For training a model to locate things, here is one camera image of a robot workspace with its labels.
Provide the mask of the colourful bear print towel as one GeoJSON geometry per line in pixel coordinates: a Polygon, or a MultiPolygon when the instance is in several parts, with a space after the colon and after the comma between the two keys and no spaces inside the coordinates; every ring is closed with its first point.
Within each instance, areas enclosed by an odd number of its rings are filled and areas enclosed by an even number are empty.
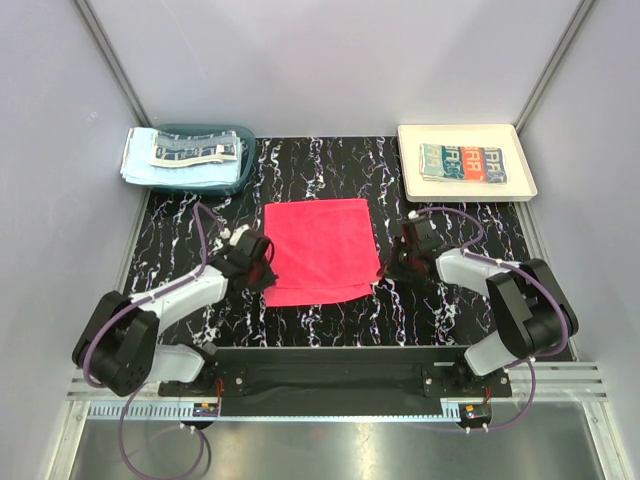
{"type": "Polygon", "coordinates": [[[500,148],[422,144],[419,153],[424,180],[496,185],[509,180],[500,148]]]}

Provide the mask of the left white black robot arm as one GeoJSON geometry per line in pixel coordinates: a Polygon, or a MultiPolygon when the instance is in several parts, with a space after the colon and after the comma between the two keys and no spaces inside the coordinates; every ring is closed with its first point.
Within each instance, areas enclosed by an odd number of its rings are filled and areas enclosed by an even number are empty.
{"type": "Polygon", "coordinates": [[[72,362],[98,388],[126,397],[146,383],[182,384],[196,396],[215,386],[214,350],[160,345],[171,325],[206,306],[245,290],[262,292],[276,283],[271,239],[244,225],[212,258],[193,271],[147,292],[101,297],[77,341],[72,362]]]}

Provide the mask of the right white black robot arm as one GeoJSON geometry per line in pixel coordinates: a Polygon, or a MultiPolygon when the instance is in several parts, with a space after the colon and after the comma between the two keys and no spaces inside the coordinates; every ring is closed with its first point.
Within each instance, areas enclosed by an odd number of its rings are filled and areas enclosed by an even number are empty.
{"type": "Polygon", "coordinates": [[[549,265],[538,258],[510,262],[446,245],[428,219],[402,224],[378,275],[394,281],[432,278],[489,301],[496,331],[468,347],[447,381],[466,396],[486,389],[505,367],[562,352],[579,322],[549,265]]]}

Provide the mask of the red towel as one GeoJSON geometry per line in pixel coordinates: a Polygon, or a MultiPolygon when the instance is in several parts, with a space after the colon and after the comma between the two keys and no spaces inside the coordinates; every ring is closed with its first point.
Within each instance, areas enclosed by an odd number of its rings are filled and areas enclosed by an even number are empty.
{"type": "Polygon", "coordinates": [[[264,233],[273,241],[276,284],[266,305],[337,304],[369,296],[379,280],[379,254],[363,198],[271,203],[264,233]]]}

